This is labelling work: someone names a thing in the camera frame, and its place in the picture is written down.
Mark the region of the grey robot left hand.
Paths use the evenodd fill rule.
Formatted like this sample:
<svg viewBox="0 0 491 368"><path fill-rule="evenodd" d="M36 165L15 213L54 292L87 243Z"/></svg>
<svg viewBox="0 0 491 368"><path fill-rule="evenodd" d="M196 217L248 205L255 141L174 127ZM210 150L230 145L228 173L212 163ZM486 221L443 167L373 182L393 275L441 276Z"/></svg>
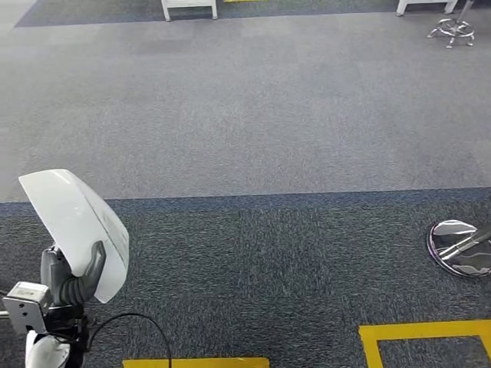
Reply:
<svg viewBox="0 0 491 368"><path fill-rule="evenodd" d="M53 306L83 305L92 298L107 259L101 241L91 249L91 260L81 276L75 276L64 254L55 246L46 248L41 257L41 283L48 287Z"/></svg>

